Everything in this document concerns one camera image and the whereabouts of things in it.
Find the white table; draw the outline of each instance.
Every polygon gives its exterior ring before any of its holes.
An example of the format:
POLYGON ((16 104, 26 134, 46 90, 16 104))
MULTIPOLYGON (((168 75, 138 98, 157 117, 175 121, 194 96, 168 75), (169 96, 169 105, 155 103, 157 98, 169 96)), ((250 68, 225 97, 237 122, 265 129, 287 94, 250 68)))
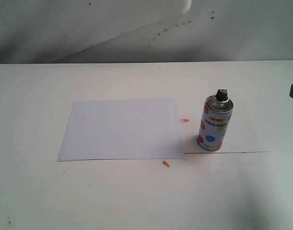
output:
POLYGON ((0 230, 293 229, 292 83, 293 61, 0 65, 0 230), (191 152, 218 88, 269 152, 57 162, 74 101, 172 97, 191 152))

